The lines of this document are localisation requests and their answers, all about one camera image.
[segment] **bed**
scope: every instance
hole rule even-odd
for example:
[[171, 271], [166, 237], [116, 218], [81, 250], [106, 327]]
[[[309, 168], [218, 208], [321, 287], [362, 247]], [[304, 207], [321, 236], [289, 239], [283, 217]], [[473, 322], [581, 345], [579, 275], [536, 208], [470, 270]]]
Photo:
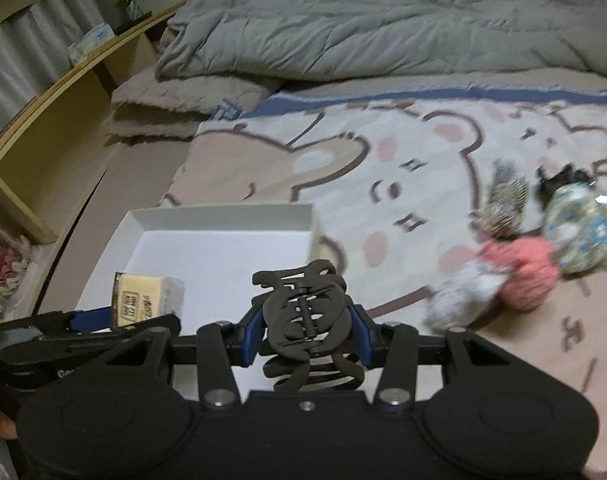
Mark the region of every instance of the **bed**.
[[[355, 301], [380, 321], [426, 333], [427, 301], [482, 241], [474, 219], [493, 159], [516, 160], [532, 186], [539, 166], [555, 172], [574, 162], [607, 192], [607, 0], [545, 0], [528, 23], [532, 7], [516, 0], [494, 0], [511, 3], [494, 13], [484, 0], [429, 0], [419, 11], [413, 0], [410, 12], [422, 17], [438, 14], [435, 3], [461, 11], [447, 30], [462, 27], [459, 36], [440, 36], [437, 47], [413, 37], [392, 50], [386, 42], [404, 27], [391, 36], [378, 31], [397, 27], [398, 2], [384, 0], [383, 15], [395, 16], [388, 21], [373, 13], [365, 25], [351, 22], [353, 12], [347, 21], [357, 34], [330, 41], [321, 32], [337, 28], [331, 18], [345, 21], [344, 8], [328, 18], [333, 0], [320, 7], [297, 1], [305, 9], [302, 28], [260, 0], [199, 0], [169, 23], [158, 76], [235, 70], [299, 83], [240, 118], [201, 123], [164, 204], [314, 203], [324, 229], [321, 256], [340, 269]], [[371, 3], [353, 1], [362, 10]], [[474, 18], [466, 22], [471, 5]], [[484, 16], [493, 20], [477, 30]], [[453, 14], [419, 27], [435, 38], [444, 19]], [[463, 50], [453, 45], [462, 34]], [[347, 80], [321, 84], [333, 79]], [[535, 233], [541, 218], [531, 193], [522, 231]], [[601, 428], [586, 472], [607, 478], [607, 271], [559, 282], [532, 313], [496, 308], [474, 328], [591, 400]], [[373, 381], [368, 376], [365, 387]], [[437, 371], [426, 370], [419, 397], [439, 386]]]

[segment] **white box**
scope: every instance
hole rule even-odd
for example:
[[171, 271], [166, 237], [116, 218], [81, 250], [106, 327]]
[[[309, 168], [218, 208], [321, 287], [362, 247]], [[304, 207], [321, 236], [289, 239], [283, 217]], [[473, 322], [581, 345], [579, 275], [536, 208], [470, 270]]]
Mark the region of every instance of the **white box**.
[[[258, 270], [301, 267], [314, 259], [319, 229], [312, 205], [224, 204], [130, 211], [90, 275], [77, 310], [110, 305], [116, 272], [168, 276], [186, 285], [182, 335], [217, 320], [237, 322], [263, 292], [252, 285]], [[261, 371], [234, 368], [245, 397], [270, 389]], [[174, 386], [196, 398], [194, 367], [177, 367]]]

